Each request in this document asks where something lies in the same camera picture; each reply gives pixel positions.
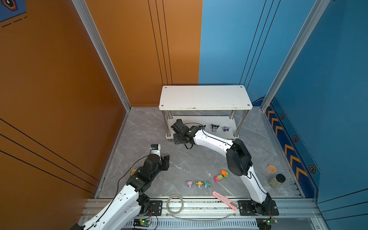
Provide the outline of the orange green toy car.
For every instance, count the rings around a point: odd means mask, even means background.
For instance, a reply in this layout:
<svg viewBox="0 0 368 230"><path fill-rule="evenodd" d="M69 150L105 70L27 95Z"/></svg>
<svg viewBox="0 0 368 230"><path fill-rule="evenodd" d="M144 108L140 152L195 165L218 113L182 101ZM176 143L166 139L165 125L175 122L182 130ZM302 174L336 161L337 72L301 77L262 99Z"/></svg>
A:
<svg viewBox="0 0 368 230"><path fill-rule="evenodd" d="M228 177L229 177L229 173L228 173L226 170L222 170L222 171L221 171L221 175L222 175L223 177L226 177L226 178L228 178Z"/></svg>

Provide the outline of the pink toy car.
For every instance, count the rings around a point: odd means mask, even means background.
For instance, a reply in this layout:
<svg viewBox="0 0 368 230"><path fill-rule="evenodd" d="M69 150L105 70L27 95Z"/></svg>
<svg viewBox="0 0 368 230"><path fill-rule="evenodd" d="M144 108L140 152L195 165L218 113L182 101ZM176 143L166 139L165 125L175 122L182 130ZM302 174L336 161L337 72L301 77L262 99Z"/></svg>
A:
<svg viewBox="0 0 368 230"><path fill-rule="evenodd" d="M214 182L218 183L220 182L222 179L224 178L224 176L222 174L219 174L217 176L214 177Z"/></svg>

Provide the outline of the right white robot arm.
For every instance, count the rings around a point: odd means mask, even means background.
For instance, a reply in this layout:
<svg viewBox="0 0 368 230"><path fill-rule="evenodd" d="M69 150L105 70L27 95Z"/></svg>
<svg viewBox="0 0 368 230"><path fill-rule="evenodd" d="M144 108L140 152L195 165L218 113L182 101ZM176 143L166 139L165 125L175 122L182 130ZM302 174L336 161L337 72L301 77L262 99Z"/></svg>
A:
<svg viewBox="0 0 368 230"><path fill-rule="evenodd" d="M240 177L250 194L250 212L254 215L278 216L279 211L276 202L262 187L256 176L252 156L240 139L227 140L212 135L198 126L188 127L181 119L178 119L171 129L174 131L176 144L191 144L204 146L214 150L226 158L228 170Z"/></svg>

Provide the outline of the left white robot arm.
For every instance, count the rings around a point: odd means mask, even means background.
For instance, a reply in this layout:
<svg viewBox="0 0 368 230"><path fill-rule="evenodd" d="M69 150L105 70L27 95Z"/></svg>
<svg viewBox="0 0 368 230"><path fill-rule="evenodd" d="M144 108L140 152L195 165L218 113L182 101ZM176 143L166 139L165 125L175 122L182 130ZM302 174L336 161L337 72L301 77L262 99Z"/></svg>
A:
<svg viewBox="0 0 368 230"><path fill-rule="evenodd" d="M126 185L97 215L83 225L74 224L72 230L120 230L139 214L146 213L150 198L144 194L154 178L170 167L170 156L152 153L142 167L129 177Z"/></svg>

